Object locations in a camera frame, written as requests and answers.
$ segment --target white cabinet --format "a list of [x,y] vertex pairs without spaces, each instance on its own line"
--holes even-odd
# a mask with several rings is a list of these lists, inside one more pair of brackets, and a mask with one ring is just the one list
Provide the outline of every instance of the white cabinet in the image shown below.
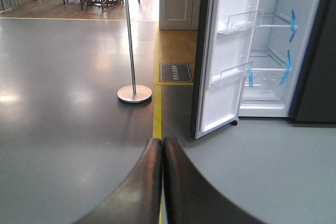
[[200,0],[160,0],[160,29],[197,30]]

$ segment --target wooden floor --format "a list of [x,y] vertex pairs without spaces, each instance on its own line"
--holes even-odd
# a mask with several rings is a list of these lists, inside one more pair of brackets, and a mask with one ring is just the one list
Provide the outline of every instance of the wooden floor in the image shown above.
[[[129,0],[131,20],[159,21],[159,0]],[[125,20],[125,5],[105,8],[89,6],[80,9],[79,0],[34,0],[0,13],[0,17],[17,18],[67,18],[67,19],[108,19]],[[197,31],[159,31],[160,63],[187,63],[194,74]]]

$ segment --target round metal base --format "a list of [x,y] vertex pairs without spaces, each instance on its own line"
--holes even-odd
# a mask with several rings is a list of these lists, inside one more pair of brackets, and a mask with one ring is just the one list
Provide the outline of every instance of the round metal base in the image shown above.
[[125,86],[118,90],[119,100],[127,103],[141,103],[152,96],[152,90],[142,85],[135,85],[136,94],[133,94],[133,86]]

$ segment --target black curved object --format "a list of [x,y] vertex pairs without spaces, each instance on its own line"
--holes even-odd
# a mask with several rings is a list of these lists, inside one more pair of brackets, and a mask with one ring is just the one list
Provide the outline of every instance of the black curved object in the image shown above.
[[163,142],[164,195],[169,224],[263,224],[218,192],[196,169],[178,140]]
[[123,183],[75,224],[158,224],[162,187],[162,141],[150,139]]

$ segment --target refrigerator door shelf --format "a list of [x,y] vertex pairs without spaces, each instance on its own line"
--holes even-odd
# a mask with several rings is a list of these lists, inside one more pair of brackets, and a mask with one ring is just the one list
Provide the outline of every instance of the refrigerator door shelf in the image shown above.
[[260,26],[264,10],[239,13],[229,16],[220,16],[218,22],[218,32],[221,34],[231,34]]
[[248,63],[223,71],[215,69],[212,78],[212,85],[220,87],[248,76],[250,71],[247,70],[247,65]]

